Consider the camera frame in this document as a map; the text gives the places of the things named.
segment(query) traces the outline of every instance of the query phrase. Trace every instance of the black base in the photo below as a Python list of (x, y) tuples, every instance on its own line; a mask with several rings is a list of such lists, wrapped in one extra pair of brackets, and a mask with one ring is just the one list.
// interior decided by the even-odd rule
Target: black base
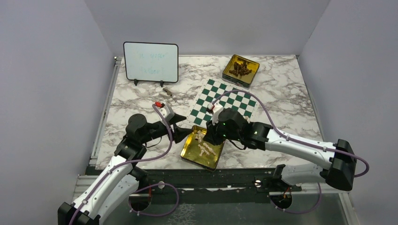
[[(335, 147), (337, 150), (354, 154), (350, 143), (346, 140), (339, 139)], [(357, 159), (341, 153), (335, 153), (331, 162), (332, 166), (330, 169), (321, 172), (321, 176), (325, 178), (325, 182), (333, 188), (351, 191), (354, 183)]]
[[(70, 219), (72, 219), (73, 213), (75, 213), (76, 208), (64, 202), (58, 208), (58, 225), (68, 225)], [(78, 212), (73, 225), (98, 225), (100, 224), (100, 216), (95, 219), (91, 219), (88, 215)]]
[[(134, 79), (133, 81), (134, 81), (134, 84), (137, 86), (138, 80), (137, 80), (137, 79)], [(163, 87), (164, 81), (160, 81), (160, 83), (161, 83), (161, 87)]]

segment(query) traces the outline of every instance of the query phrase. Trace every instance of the marble countertop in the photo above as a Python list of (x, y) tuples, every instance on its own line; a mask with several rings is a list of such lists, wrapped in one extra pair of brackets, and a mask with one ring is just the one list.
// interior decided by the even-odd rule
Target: marble countertop
[[(290, 134), (321, 141), (321, 133), (308, 96), (299, 64), (294, 55), (290, 56), (243, 56), (260, 63), (260, 69), (249, 91), (256, 95), (269, 109), (275, 125)], [(161, 101), (169, 104), (173, 110), (184, 116), (189, 115), (189, 108), (194, 104), (204, 79), (222, 81), (222, 71), (231, 56), (180, 56), (179, 81), (165, 84), (172, 93), (172, 98), (165, 98), (159, 93), (159, 83), (134, 82), (127, 80), (124, 60), (116, 80), (96, 169), (102, 170), (110, 161), (114, 151), (125, 135), (125, 128), (131, 115), (142, 113), (148, 122), (159, 120), (152, 104)], [(253, 114), (251, 121), (269, 124), (261, 107)], [(184, 121), (178, 124), (189, 128), (193, 124)], [(194, 169), (196, 165), (184, 162), (180, 158), (185, 141), (173, 144), (170, 152), (161, 159), (140, 162), (143, 169)], [(163, 153), (168, 146), (168, 139), (163, 138), (155, 147), (148, 148), (144, 158), (152, 158)], [(299, 165), (307, 161), (279, 152), (262, 150), (238, 150), (226, 142), (217, 168), (263, 168), (279, 164)]]

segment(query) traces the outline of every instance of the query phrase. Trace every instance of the chessboard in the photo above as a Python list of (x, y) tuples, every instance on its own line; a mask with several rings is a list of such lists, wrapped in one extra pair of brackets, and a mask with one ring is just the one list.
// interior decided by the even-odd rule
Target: chessboard
[[(188, 115), (187, 120), (205, 128), (206, 122), (211, 120), (211, 114), (206, 112), (207, 105), (224, 92), (230, 90), (237, 89), (228, 84), (212, 79), (205, 81), (195, 98), (195, 104), (191, 106), (189, 110), (190, 114)], [(249, 118), (252, 117), (257, 105), (257, 102), (253, 97), (243, 92), (229, 93), (226, 96), (221, 97), (219, 103), (224, 108), (231, 108)]]

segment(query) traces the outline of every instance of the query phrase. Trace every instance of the gray wall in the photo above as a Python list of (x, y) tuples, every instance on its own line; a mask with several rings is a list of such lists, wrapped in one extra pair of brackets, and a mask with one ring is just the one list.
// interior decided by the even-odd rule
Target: gray wall
[(56, 224), (84, 172), (113, 55), (83, 0), (0, 3), (0, 218)]
[(176, 43), (181, 54), (300, 54), (329, 0), (85, 0), (112, 52)]
[(370, 163), (351, 194), (363, 225), (398, 221), (397, 55), (398, 1), (331, 0), (299, 58), (326, 139)]

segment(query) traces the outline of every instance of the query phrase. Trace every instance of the gold tray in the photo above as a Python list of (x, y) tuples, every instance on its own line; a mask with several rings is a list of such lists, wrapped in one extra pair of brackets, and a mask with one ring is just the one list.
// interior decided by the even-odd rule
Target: gold tray
[[(247, 68), (252, 70), (251, 73), (244, 75), (244, 76), (235, 75), (235, 74), (230, 73), (230, 70), (234, 69), (235, 62), (242, 64), (244, 61), (247, 64)], [(222, 72), (222, 78), (226, 79), (232, 83), (235, 83), (238, 86), (243, 86), (245, 88), (249, 88), (250, 85), (252, 84), (254, 76), (256, 75), (259, 68), (260, 68), (260, 64), (258, 62), (248, 60), (239, 55), (233, 55), (231, 60), (227, 64), (226, 68)]]
[[(205, 141), (199, 143), (199, 140), (197, 140), (197, 133), (200, 131), (205, 135), (206, 129), (196, 125), (194, 125), (192, 129), (193, 132), (188, 136), (183, 150), (181, 151), (181, 158), (185, 161), (200, 165), (207, 170), (214, 171), (217, 167), (218, 160), (220, 159), (222, 148), (224, 147), (225, 142), (215, 146)], [(208, 151), (209, 155), (202, 153), (200, 156), (202, 150), (198, 145), (200, 144), (203, 146), (203, 143), (206, 143), (210, 148), (212, 148), (215, 154)]]

